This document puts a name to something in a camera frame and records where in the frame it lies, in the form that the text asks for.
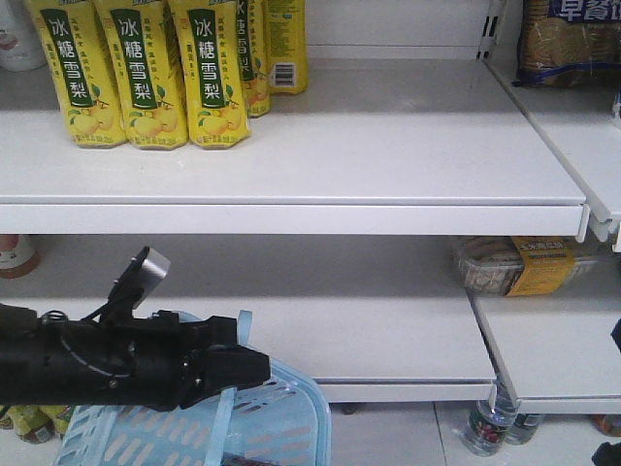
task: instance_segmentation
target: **white metal shelf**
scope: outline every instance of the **white metal shelf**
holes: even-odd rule
[[[474,310],[523,413],[618,413],[621,352],[610,332],[621,318],[616,262],[554,294],[473,295]]]
[[[593,213],[593,230],[605,240],[621,220],[621,165],[616,147],[621,132],[610,122],[613,86],[570,89],[511,85],[515,64],[496,60],[492,70],[586,194]],[[621,251],[621,244],[616,247]]]
[[[3,73],[0,231],[578,234],[584,194],[484,64],[317,60],[310,79],[231,150],[163,152],[76,148],[48,70]]]
[[[5,304],[73,318],[101,306],[144,245],[173,262],[139,308],[253,311],[250,343],[314,377],[330,401],[481,399],[494,371],[443,238],[35,237],[42,264],[0,282]]]

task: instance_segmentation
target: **barcode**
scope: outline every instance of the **barcode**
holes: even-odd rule
[[[272,74],[273,87],[295,87],[295,63],[276,63]]]

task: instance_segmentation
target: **plastic bottle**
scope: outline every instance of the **plastic bottle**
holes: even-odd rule
[[[0,235],[0,278],[16,279],[34,270],[40,257],[28,235]]]
[[[464,445],[478,456],[491,456],[498,452],[517,416],[517,406],[500,378],[496,380],[496,387],[494,407],[487,400],[477,401],[462,433]]]
[[[22,0],[0,0],[0,66],[28,71],[45,63],[39,35]]]
[[[517,415],[509,428],[505,442],[511,445],[524,445],[530,441],[543,421],[544,415]]]

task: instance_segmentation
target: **bottle label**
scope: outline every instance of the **bottle label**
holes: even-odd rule
[[[15,269],[34,255],[35,249],[26,235],[0,235],[0,270]]]
[[[479,439],[493,445],[502,442],[508,431],[508,427],[490,423],[477,410],[471,411],[468,423]]]

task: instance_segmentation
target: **green label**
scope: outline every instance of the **green label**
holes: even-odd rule
[[[111,10],[110,13],[125,57],[132,105],[141,110],[155,110],[157,100],[148,72],[147,50],[140,12],[117,9]]]
[[[237,2],[237,40],[240,53],[240,66],[242,67],[242,78],[244,81],[252,81],[254,79],[254,70],[252,69],[252,48],[250,46],[249,31],[249,12],[247,0],[238,0]]]
[[[215,11],[188,11],[201,83],[203,107],[220,109],[226,105],[217,49]]]
[[[41,15],[54,42],[71,105],[92,107],[94,102],[88,90],[67,13],[62,10],[45,9],[41,10]]]

